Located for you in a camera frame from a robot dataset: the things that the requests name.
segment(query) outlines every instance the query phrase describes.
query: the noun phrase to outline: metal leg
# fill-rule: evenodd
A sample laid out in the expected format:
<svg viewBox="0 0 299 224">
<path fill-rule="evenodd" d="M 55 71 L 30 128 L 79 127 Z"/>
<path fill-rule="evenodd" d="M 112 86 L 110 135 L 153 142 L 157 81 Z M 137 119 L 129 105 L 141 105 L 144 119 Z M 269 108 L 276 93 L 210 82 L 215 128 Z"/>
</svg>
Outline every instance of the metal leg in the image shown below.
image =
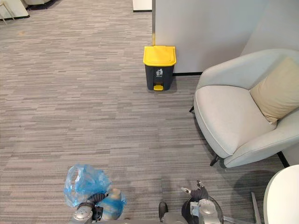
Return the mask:
<svg viewBox="0 0 299 224">
<path fill-rule="evenodd" d="M 211 161 L 210 166 L 212 167 L 219 159 L 220 159 L 220 157 L 218 155 L 216 155 L 214 157 L 214 159 Z"/>
<path fill-rule="evenodd" d="M 260 213 L 258 212 L 258 207 L 257 207 L 257 203 L 256 203 L 256 196 L 253 192 L 251 193 L 251 196 L 252 196 L 254 214 L 255 214 L 255 218 L 256 218 L 255 223 L 245 222 L 245 221 L 242 221 L 242 220 L 239 220 L 239 219 L 236 219 L 236 218 L 230 218 L 230 217 L 227 217 L 227 216 L 224 216 L 224 220 L 229 222 L 229 223 L 234 223 L 234 224 L 262 224 L 261 218 L 260 218 Z"/>
<path fill-rule="evenodd" d="M 262 224 L 260 213 L 258 211 L 257 203 L 256 203 L 256 195 L 252 192 L 251 193 L 252 202 L 253 202 L 253 209 L 254 209 L 254 215 L 256 218 L 256 224 Z"/>
<path fill-rule="evenodd" d="M 191 109 L 189 110 L 190 113 L 191 113 L 192 111 L 194 111 L 194 106 L 191 107 Z"/>
<path fill-rule="evenodd" d="M 2 18 L 3 22 L 5 23 L 5 25 L 7 25 L 7 22 L 5 21 L 5 19 L 2 15 L 1 15 L 1 18 Z"/>
</svg>

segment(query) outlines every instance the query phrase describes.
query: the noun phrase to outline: plastic bag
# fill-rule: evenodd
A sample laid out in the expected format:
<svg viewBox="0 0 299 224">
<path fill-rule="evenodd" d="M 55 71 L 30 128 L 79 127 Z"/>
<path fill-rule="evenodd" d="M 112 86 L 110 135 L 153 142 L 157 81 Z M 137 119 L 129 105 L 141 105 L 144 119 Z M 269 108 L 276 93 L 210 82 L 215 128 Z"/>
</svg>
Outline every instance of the plastic bag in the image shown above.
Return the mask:
<svg viewBox="0 0 299 224">
<path fill-rule="evenodd" d="M 97 203 L 97 206 L 103 207 L 102 220 L 116 220 L 121 216 L 126 204 L 127 200 L 123 193 L 119 191 L 119 197 L 114 197 L 113 192 L 109 191 L 108 196 Z"/>
<path fill-rule="evenodd" d="M 65 203 L 70 207 L 85 202 L 88 197 L 95 193 L 105 194 L 111 182 L 108 176 L 101 169 L 94 169 L 90 165 L 76 164 L 72 166 L 68 173 L 64 184 Z"/>
</svg>

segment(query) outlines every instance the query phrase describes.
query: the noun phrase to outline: baseboard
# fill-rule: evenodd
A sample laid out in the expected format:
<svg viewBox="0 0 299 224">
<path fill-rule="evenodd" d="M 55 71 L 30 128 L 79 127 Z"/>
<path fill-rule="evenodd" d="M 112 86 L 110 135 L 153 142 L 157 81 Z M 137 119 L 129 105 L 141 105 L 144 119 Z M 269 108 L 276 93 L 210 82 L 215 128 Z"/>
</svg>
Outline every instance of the baseboard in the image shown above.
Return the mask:
<svg viewBox="0 0 299 224">
<path fill-rule="evenodd" d="M 133 10 L 133 13 L 150 13 L 152 12 L 151 9 L 146 9 L 146 10 Z"/>
<path fill-rule="evenodd" d="M 179 72 L 174 73 L 172 76 L 200 76 L 202 72 Z"/>
<path fill-rule="evenodd" d="M 14 17 L 15 20 L 19 20 L 19 19 L 25 19 L 25 18 L 29 18 L 30 15 L 26 15 L 26 16 L 18 16 L 18 17 Z M 5 21 L 7 20 L 13 20 L 13 18 L 4 18 Z"/>
<path fill-rule="evenodd" d="M 280 158 L 280 161 L 281 161 L 282 165 L 284 166 L 284 168 L 287 168 L 290 166 L 288 160 L 286 160 L 286 158 L 282 152 L 278 152 L 277 155 Z"/>
</svg>

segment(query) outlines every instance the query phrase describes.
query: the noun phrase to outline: white wall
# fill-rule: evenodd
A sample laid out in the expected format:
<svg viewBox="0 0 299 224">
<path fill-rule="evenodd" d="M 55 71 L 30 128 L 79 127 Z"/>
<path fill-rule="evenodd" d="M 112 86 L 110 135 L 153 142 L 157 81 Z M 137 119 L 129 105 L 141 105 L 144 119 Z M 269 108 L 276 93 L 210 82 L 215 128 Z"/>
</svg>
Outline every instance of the white wall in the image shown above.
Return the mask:
<svg viewBox="0 0 299 224">
<path fill-rule="evenodd" d="M 270 0 L 242 55 L 271 48 L 299 50 L 299 0 Z"/>
<path fill-rule="evenodd" d="M 151 10 L 152 0 L 133 0 L 133 10 Z"/>
<path fill-rule="evenodd" d="M 156 45 L 176 46 L 174 72 L 240 56 L 269 0 L 156 0 Z"/>
<path fill-rule="evenodd" d="M 28 16 L 28 12 L 26 11 L 23 3 L 20 0 L 3 0 L 3 2 L 14 17 Z M 0 14 L 4 18 L 11 18 L 11 16 L 3 6 L 0 7 Z"/>
</svg>

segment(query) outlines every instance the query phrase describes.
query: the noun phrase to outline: white table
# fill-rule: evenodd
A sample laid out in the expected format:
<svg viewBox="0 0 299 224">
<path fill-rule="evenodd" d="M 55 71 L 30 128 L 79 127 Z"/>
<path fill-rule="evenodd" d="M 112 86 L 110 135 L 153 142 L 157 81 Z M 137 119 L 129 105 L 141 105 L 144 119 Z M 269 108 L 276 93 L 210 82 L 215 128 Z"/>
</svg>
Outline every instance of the white table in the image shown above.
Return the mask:
<svg viewBox="0 0 299 224">
<path fill-rule="evenodd" d="M 268 183 L 263 212 L 265 224 L 299 224 L 299 165 L 276 173 Z"/>
</svg>

